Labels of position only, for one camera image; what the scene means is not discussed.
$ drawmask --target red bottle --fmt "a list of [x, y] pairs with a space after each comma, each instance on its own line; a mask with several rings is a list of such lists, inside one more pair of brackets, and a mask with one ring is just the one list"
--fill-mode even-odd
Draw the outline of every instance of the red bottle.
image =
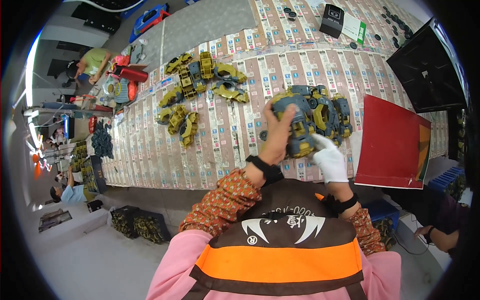
[[125, 78], [132, 81], [146, 82], [148, 80], [147, 72], [127, 66], [116, 65], [113, 73], [120, 78]]

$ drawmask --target pink shirt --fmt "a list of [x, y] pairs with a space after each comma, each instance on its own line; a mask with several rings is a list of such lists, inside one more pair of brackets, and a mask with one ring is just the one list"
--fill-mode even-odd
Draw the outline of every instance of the pink shirt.
[[[180, 300], [192, 288], [195, 279], [189, 276], [212, 236], [201, 230], [186, 230], [170, 242], [167, 253], [158, 266], [148, 290], [146, 300]], [[401, 259], [396, 252], [378, 252], [367, 257], [361, 253], [364, 280], [363, 290], [369, 300], [400, 299]], [[257, 296], [210, 291], [205, 300], [283, 299], [289, 300], [349, 300], [347, 290], [336, 290], [302, 296]]]

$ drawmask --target green shirt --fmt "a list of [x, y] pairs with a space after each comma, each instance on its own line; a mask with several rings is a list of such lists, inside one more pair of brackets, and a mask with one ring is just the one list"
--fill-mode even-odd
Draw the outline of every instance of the green shirt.
[[[84, 58], [87, 66], [84, 73], [88, 76], [94, 76], [97, 73], [98, 68], [100, 68], [100, 64], [105, 59], [107, 51], [107, 49], [103, 48], [93, 48], [90, 49], [87, 53], [85, 53]], [[110, 59], [113, 59], [115, 56], [117, 56], [117, 54], [112, 53]], [[107, 64], [105, 66], [105, 70], [108, 70], [109, 66], [110, 64]]]

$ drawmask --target brown apron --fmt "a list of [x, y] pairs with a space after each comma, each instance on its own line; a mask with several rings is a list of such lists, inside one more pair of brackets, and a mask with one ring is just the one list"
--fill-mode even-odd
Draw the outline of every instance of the brown apron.
[[352, 300], [367, 299], [355, 228], [317, 199], [324, 185], [283, 179], [261, 193], [262, 201], [210, 240], [183, 299], [201, 300], [210, 290], [294, 296], [341, 287]]

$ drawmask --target light blue shirt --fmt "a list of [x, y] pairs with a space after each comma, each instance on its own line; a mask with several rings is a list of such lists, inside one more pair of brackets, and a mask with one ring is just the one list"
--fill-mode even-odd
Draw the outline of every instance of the light blue shirt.
[[61, 201], [68, 204], [75, 204], [78, 202], [85, 202], [87, 198], [84, 195], [84, 185], [77, 185], [73, 188], [70, 185], [67, 185], [65, 190], [63, 191], [61, 197]]

